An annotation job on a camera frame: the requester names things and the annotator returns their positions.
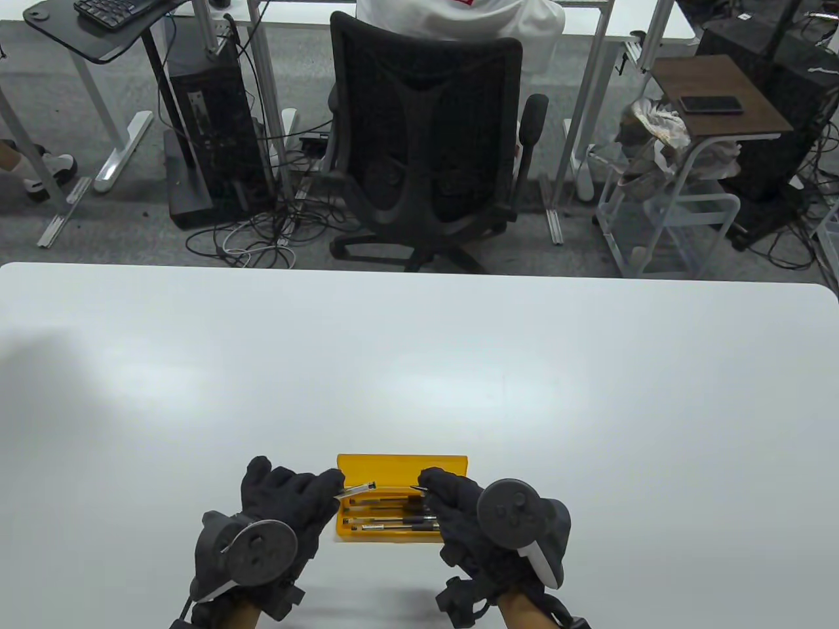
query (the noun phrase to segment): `shoe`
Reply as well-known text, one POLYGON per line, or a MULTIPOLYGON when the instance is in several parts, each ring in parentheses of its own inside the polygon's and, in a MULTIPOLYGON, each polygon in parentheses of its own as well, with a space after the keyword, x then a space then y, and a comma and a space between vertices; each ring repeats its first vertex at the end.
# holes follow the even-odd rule
MULTIPOLYGON (((45 153, 42 159, 44 160, 44 166, 52 173, 52 176, 55 178, 55 183, 58 185, 68 183, 76 176, 76 172, 79 169, 76 159, 69 154, 52 155, 45 153)), ((24 179, 23 187, 26 188, 26 194, 29 198, 38 203, 46 201, 50 197, 50 193, 47 192, 40 179, 24 179)))

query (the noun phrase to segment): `person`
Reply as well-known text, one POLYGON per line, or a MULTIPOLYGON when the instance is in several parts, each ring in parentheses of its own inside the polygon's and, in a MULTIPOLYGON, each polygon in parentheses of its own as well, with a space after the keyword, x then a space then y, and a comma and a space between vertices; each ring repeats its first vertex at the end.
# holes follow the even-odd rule
MULTIPOLYGON (((424 470, 419 483, 427 490, 426 506, 437 517, 444 547, 457 548, 458 566, 473 579, 481 572, 492 575, 497 590, 490 594, 487 603, 498 606, 508 629, 556 629, 557 623, 545 611, 544 586, 529 561, 513 550, 496 546, 482 533, 477 522, 481 487, 439 468, 424 470)), ((241 487, 242 514, 285 522, 298 539, 294 562, 275 584, 293 585, 315 557, 318 537, 338 512, 339 502, 334 496, 343 488, 344 475, 340 470, 327 470, 318 476, 295 474, 284 467, 272 469, 264 456, 248 465, 241 487)), ((272 584, 233 588, 210 602, 195 605, 191 624, 199 629, 254 629, 263 588, 270 587, 272 584)), ((556 599, 547 598, 561 607, 556 599)))
POLYGON ((547 70, 565 28, 565 12, 551 0, 357 0, 356 17, 424 39, 513 37, 522 44, 525 77, 547 70))
MULTIPOLYGON (((44 166, 53 175, 58 185, 64 185, 76 176, 78 165, 72 155, 53 155, 45 151, 43 147, 36 148, 41 153, 44 166)), ((18 152, 17 146, 10 140, 0 140, 0 171, 19 179, 30 199, 37 202, 49 199, 50 193, 47 192, 32 163, 25 155, 18 152)))

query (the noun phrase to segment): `black desk top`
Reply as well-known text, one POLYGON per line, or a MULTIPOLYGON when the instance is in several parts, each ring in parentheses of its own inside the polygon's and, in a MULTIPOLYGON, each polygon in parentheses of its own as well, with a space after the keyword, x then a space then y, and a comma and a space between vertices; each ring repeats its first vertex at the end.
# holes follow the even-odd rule
POLYGON ((83 18, 73 8, 73 0, 44 0, 26 9, 23 19, 33 29, 80 57, 103 65, 131 48, 146 29, 184 2, 186 0, 164 0, 119 30, 103 29, 92 20, 83 18), (49 17, 36 19, 39 12, 46 12, 49 17))

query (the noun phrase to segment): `smartphone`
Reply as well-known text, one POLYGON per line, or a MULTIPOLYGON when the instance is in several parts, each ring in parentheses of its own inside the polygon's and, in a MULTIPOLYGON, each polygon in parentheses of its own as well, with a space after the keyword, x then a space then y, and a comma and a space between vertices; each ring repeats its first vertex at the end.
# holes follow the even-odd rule
POLYGON ((683 96, 679 99, 685 113, 742 114, 743 105, 736 96, 683 96))

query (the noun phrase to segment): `computer tower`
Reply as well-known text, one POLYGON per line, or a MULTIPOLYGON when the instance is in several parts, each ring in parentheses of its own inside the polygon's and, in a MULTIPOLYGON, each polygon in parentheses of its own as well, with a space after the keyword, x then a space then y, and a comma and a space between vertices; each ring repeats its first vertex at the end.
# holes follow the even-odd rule
POLYGON ((839 105, 839 59, 793 34, 765 54, 776 26, 759 16, 706 26, 698 55, 728 55, 793 127, 776 140, 743 143, 738 177, 725 184, 752 201, 774 198, 795 175, 839 105))
POLYGON ((212 199, 212 208, 199 211, 170 204, 172 221, 181 229, 245 220, 276 203, 268 142, 248 106, 236 31, 225 24, 217 34, 221 46, 210 56, 197 20, 166 21, 172 92, 212 199))

